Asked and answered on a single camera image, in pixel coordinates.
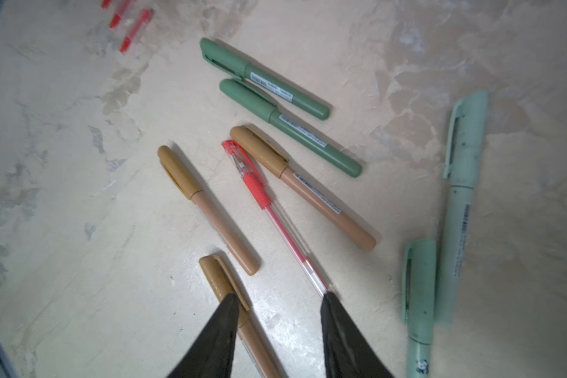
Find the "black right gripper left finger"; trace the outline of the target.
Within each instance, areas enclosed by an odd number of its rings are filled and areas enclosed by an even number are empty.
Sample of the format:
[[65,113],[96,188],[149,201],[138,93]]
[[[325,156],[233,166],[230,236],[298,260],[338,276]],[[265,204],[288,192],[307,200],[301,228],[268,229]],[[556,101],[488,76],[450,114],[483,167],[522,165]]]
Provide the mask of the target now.
[[168,377],[230,377],[236,346],[239,310],[235,295],[215,310],[195,342]]

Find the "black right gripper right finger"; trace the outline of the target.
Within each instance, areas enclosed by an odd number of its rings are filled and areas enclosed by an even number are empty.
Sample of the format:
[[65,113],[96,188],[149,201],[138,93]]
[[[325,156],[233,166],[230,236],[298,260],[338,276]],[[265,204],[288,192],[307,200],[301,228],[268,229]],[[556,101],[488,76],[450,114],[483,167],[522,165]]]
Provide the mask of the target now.
[[326,292],[320,314],[327,377],[393,377],[335,293]]

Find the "red pen cap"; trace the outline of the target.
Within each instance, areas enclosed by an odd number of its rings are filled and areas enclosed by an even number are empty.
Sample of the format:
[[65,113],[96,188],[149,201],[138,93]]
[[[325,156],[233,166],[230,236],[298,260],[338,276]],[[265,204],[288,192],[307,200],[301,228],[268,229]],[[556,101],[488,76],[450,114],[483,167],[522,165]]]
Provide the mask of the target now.
[[122,41],[122,44],[121,44],[121,47],[120,47],[121,53],[123,53],[123,54],[126,53],[129,50],[132,43],[140,37],[142,32],[145,30],[145,28],[151,22],[153,15],[154,15],[154,11],[152,9],[142,9],[140,11],[139,16],[137,17],[135,22],[132,24],[132,27],[129,28],[127,34],[125,35],[125,37]]

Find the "tan marker pen front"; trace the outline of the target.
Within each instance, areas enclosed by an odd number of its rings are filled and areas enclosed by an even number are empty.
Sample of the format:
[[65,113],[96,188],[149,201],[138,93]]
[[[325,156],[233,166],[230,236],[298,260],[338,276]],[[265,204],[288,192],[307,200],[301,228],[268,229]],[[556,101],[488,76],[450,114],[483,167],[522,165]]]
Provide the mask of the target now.
[[261,377],[283,377],[269,341],[262,335],[261,327],[253,315],[251,302],[239,285],[237,275],[229,269],[227,260],[222,255],[215,254],[202,257],[198,262],[219,302],[227,296],[237,297],[237,336]]

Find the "tan marker pen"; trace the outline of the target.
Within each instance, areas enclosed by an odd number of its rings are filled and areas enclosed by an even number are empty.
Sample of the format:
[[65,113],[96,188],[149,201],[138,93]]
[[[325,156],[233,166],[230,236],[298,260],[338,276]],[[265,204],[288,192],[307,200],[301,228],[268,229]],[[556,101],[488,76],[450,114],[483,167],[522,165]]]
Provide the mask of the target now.
[[244,272],[249,276],[255,275],[261,267],[258,252],[242,234],[184,152],[176,144],[162,145],[157,149],[157,156],[171,181],[195,204]]
[[261,377],[283,377],[269,341],[262,335],[261,327],[253,315],[251,302],[239,285],[237,275],[229,269],[227,260],[222,255],[215,254],[202,257],[198,262],[219,302],[227,296],[237,297],[237,336]]
[[306,200],[358,247],[364,251],[371,251],[376,247],[375,236],[345,212],[343,207],[335,202],[335,196],[321,191],[316,182],[295,171],[287,152],[280,149],[264,132],[252,125],[241,125],[232,128],[230,136],[252,158]]

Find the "tan marker pen rear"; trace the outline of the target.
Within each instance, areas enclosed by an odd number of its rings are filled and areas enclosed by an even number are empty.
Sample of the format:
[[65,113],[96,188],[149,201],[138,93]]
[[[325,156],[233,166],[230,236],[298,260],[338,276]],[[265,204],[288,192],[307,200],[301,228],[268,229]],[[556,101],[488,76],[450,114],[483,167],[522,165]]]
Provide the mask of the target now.
[[376,247],[375,236],[345,212],[343,207],[335,202],[335,196],[321,191],[316,182],[295,171],[287,152],[280,149],[264,132],[252,125],[241,125],[232,128],[230,136],[252,158],[306,200],[358,247],[364,251],[371,251]]

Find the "tan marker pen middle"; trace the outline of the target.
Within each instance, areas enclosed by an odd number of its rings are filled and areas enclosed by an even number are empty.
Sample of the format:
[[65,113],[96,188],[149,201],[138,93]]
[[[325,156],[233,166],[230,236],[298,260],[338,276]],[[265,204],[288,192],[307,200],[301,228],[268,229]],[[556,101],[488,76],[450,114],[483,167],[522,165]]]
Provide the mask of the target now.
[[162,145],[157,149],[157,156],[171,181],[195,204],[244,272],[249,276],[255,275],[261,267],[258,252],[242,234],[184,152],[176,144]]

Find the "dark green marker pen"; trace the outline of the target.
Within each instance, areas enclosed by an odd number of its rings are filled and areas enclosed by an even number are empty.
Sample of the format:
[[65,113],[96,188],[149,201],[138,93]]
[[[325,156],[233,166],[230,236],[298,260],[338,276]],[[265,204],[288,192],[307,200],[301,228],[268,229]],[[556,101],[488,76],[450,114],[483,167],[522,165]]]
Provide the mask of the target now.
[[263,68],[246,55],[207,38],[202,38],[199,45],[203,58],[230,76],[250,80],[319,120],[325,121],[330,117],[331,108],[325,101],[272,70]]

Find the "light green marker short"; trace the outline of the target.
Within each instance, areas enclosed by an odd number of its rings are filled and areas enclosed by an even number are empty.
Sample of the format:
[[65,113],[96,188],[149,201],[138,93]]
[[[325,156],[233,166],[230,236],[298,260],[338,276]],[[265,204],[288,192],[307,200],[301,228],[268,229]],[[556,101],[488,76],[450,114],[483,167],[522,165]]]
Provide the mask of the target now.
[[428,377],[436,292],[436,241],[406,244],[402,267],[401,318],[407,326],[406,376]]

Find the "light green marker long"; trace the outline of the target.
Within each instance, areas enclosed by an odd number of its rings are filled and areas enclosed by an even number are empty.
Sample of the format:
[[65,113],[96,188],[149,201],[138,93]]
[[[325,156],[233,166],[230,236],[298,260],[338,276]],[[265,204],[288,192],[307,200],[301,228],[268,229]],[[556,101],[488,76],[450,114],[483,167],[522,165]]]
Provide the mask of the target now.
[[459,99],[450,115],[443,172],[443,178],[449,181],[449,192],[436,274],[435,318],[440,324],[452,324],[457,304],[489,99],[487,91],[475,91]]

